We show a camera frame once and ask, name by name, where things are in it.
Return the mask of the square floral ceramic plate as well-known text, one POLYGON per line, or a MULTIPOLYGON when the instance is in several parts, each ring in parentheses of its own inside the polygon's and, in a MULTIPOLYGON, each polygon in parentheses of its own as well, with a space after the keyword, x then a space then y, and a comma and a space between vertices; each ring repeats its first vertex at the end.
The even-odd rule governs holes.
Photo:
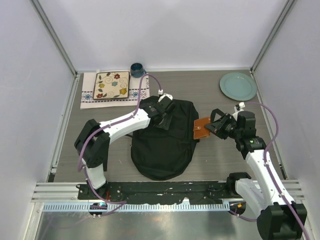
POLYGON ((93 99, 126 99, 129 96, 130 73, 128 71, 98 72, 95 77, 93 99))

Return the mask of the brown leather wallet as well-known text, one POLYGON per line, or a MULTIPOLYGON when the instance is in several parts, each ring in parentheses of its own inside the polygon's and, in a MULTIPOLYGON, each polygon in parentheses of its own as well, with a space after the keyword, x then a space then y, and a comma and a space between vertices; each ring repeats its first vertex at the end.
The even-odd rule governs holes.
POLYGON ((210 136, 210 131, 205 128, 205 125, 211 123, 211 118, 209 116, 204 118, 199 118, 193 122, 193 139, 200 140, 208 138, 210 136))

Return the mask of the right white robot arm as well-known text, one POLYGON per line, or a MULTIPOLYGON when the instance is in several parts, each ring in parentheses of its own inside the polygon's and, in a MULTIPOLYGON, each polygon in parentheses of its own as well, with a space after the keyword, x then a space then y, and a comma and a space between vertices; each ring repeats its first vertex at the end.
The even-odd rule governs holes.
POLYGON ((298 240, 305 237, 307 209, 296 203, 278 176, 265 141, 257 136, 253 112, 238 110, 234 114, 214 109, 205 128, 220 139, 231 138, 236 149, 250 166, 258 184, 245 172, 229 175, 226 193, 241 196, 255 214, 263 240, 298 240))

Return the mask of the round teal plate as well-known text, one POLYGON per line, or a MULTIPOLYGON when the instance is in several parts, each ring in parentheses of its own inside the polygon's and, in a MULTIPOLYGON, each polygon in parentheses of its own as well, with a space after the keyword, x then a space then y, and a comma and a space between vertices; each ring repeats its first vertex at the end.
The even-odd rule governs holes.
POLYGON ((219 81, 219 87, 225 96, 239 102, 251 100, 258 91, 253 78, 241 72, 225 74, 219 81))

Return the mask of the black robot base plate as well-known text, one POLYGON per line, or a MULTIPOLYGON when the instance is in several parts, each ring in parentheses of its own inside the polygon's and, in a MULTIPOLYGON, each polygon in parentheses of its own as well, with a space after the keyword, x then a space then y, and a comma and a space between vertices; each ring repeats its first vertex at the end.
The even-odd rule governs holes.
POLYGON ((109 181, 96 192, 113 203, 125 201, 129 205, 179 205, 185 198, 192 205, 206 205, 241 198, 225 181, 109 181))

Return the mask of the white patterned placemat cloth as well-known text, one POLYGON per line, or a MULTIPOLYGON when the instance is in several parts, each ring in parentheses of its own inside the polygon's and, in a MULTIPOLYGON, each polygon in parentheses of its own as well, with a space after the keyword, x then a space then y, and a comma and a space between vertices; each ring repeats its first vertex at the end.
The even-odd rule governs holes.
POLYGON ((82 110, 93 108, 136 106, 138 95, 140 95, 142 100, 150 96, 149 78, 146 76, 143 81, 140 82, 140 78, 132 77, 130 74, 128 98, 94 100, 93 92, 97 73, 100 72, 86 72, 83 74, 80 100, 80 108, 82 110))

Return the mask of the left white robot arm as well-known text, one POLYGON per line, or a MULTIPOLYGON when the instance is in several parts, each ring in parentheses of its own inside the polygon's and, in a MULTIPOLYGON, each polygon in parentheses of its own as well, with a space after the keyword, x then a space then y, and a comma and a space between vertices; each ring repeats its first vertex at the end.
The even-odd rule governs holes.
POLYGON ((161 124, 174 108, 173 96, 165 93, 143 100, 136 110, 116 119, 103 122, 91 119, 85 123, 74 147, 79 154, 79 167, 85 169, 89 194, 93 198, 100 200, 107 192, 104 172, 107 171, 110 144, 131 132, 161 124))

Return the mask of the black fabric backpack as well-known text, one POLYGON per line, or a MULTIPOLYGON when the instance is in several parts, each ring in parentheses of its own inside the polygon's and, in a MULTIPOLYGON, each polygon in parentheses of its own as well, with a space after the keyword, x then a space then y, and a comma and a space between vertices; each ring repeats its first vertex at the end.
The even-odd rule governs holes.
POLYGON ((191 101, 174 99, 169 129, 149 125, 132 134, 131 159, 137 170, 154 181, 181 175, 192 161, 197 143, 194 120, 200 119, 191 101))

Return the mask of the blue ceramic mug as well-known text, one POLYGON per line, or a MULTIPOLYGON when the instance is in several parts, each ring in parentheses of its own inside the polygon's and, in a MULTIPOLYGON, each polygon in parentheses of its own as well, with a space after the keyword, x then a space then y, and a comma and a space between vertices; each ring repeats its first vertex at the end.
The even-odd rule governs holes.
POLYGON ((141 78, 146 73, 147 72, 141 63, 133 63, 130 66, 130 74, 133 78, 141 78))

